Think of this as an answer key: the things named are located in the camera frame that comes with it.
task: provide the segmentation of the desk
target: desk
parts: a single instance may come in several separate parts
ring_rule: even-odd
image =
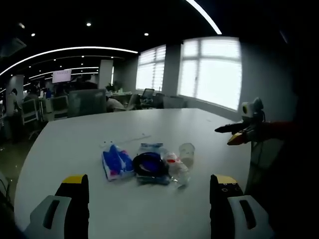
[[[89,238],[210,238],[209,181],[213,173],[235,178],[246,188],[250,145],[227,146],[230,134],[214,129],[232,121],[199,109],[107,113],[49,122],[31,148],[19,176],[14,214],[24,230],[32,210],[73,174],[89,178]],[[134,156],[141,142],[163,142],[178,153],[195,147],[190,184],[138,185],[136,178],[108,182],[102,167],[103,141],[122,143]]]

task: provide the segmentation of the plastic cup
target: plastic cup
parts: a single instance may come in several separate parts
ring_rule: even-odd
[[[187,167],[190,167],[194,163],[195,147],[191,143],[183,143],[179,147],[179,158]]]

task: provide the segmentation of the window blind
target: window blind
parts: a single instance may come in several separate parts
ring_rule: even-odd
[[[237,110],[241,81],[237,39],[207,37],[184,42],[179,95]]]
[[[162,91],[166,46],[159,46],[141,53],[138,63],[136,89]]]

